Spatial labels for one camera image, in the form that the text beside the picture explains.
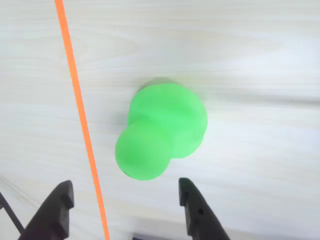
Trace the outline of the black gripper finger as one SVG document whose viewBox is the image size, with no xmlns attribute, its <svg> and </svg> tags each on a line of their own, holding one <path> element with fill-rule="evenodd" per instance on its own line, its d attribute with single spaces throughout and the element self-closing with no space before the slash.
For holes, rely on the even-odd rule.
<svg viewBox="0 0 320 240">
<path fill-rule="evenodd" d="M 20 240 L 64 240 L 70 234 L 70 213 L 75 206 L 71 180 L 59 183 L 30 220 Z"/>
<path fill-rule="evenodd" d="M 188 178 L 178 180 L 179 204 L 184 207 L 187 235 L 193 240 L 230 240 L 205 198 Z"/>
</svg>

